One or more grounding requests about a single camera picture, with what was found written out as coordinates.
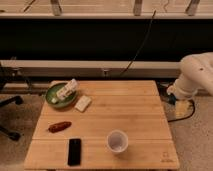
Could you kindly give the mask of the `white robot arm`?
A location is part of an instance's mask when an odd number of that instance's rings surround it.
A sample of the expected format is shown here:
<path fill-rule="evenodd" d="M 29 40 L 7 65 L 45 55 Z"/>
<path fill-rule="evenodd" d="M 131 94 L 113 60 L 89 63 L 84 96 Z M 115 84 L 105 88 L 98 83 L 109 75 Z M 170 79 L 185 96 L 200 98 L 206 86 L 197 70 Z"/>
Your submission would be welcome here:
<path fill-rule="evenodd" d="M 187 112 L 199 88 L 213 96 L 213 52 L 187 55 L 181 59 L 179 67 L 179 77 L 167 88 L 167 94 L 175 98 L 177 119 Z"/>

